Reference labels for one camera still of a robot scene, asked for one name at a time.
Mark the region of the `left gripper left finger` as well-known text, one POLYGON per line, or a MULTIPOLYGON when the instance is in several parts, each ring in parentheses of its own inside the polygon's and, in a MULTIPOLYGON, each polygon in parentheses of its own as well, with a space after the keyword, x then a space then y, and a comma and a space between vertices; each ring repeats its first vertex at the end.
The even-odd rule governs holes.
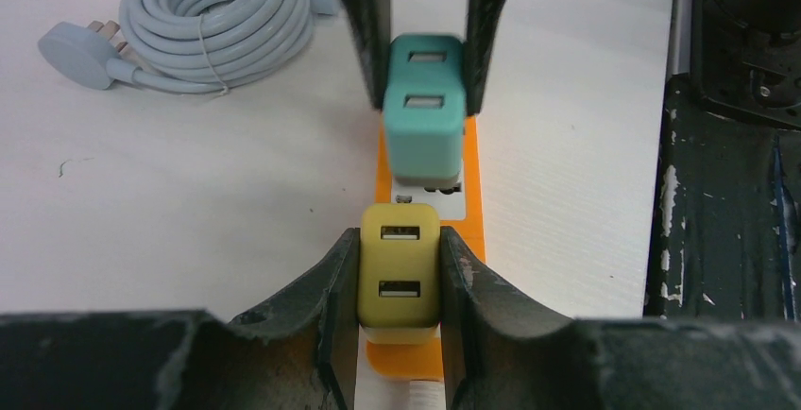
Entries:
POLYGON ((359 232, 229 322, 203 310, 1 318, 5 409, 350 409, 359 232))

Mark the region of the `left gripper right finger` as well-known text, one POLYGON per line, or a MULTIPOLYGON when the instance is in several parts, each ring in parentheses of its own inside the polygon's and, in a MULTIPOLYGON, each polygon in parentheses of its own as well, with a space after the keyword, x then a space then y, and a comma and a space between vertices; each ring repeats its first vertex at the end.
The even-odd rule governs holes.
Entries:
POLYGON ((703 318, 573 319, 441 231, 451 409, 796 409, 800 328, 703 318))

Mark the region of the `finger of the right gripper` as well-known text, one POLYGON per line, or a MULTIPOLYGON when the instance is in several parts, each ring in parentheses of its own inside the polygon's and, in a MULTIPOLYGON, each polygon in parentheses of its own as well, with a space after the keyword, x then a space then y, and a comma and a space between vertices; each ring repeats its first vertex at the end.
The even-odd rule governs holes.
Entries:
POLYGON ((341 3, 349 18, 371 106, 380 111, 390 60, 391 0, 341 0, 341 3))
POLYGON ((494 41, 506 0, 468 0, 464 85, 468 116, 481 112, 494 41))

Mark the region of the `yellow USB plug adapter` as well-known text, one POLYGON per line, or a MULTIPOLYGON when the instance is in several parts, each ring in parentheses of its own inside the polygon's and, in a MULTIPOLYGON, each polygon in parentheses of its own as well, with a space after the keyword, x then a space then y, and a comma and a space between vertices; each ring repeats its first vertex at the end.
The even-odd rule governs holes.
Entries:
POLYGON ((420 345, 440 321, 440 220, 421 203, 376 203, 362 216, 357 318, 369 342, 420 345))

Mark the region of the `teal USB plug adapter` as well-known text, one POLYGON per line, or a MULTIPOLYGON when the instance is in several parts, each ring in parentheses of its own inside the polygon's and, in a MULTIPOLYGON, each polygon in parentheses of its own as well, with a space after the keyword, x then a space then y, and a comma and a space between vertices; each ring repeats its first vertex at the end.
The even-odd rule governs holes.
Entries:
POLYGON ((398 182, 456 183, 467 118, 462 63, 462 42, 453 35, 402 34, 391 43, 383 133, 398 182))

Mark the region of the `orange power strip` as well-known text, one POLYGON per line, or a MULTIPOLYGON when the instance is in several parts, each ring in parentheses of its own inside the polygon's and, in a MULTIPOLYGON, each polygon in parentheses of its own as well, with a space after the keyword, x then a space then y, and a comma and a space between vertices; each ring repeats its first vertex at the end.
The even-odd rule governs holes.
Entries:
MULTIPOLYGON (((444 226, 454 228, 480 260, 486 259, 485 227, 479 164, 479 142, 476 119, 466 122, 462 170, 452 191, 428 191, 404 186, 391 177, 386 158, 384 134, 379 132, 375 185, 377 202, 395 203, 397 198, 412 199, 434 207, 444 226)), ((376 345, 366 343, 366 358, 379 375, 391 380, 443 379, 442 349, 438 335, 423 345, 376 345)))

